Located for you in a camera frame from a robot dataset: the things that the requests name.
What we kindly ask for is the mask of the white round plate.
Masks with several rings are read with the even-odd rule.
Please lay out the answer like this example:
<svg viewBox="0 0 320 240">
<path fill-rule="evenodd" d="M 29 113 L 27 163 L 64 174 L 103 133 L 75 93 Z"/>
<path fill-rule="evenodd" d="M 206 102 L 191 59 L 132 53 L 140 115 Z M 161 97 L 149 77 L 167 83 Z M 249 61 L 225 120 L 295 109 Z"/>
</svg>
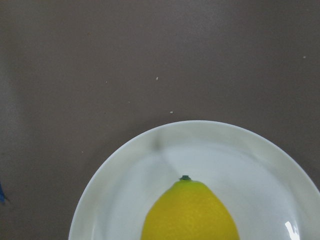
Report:
<svg viewBox="0 0 320 240">
<path fill-rule="evenodd" d="M 148 130 L 96 171 L 71 240 L 138 240 L 148 210 L 181 176 L 207 185 L 243 240 L 317 240 L 320 193 L 282 149 L 238 126 L 180 121 Z"/>
</svg>

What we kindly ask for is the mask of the yellow lemon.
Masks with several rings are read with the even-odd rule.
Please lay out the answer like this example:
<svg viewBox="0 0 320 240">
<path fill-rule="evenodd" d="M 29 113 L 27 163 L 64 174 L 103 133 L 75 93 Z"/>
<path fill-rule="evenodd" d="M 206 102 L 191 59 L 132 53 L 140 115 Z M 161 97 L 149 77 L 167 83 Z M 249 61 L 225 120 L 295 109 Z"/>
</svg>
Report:
<svg viewBox="0 0 320 240">
<path fill-rule="evenodd" d="M 238 240 L 236 224 L 202 182 L 183 175 L 148 211 L 142 240 Z"/>
</svg>

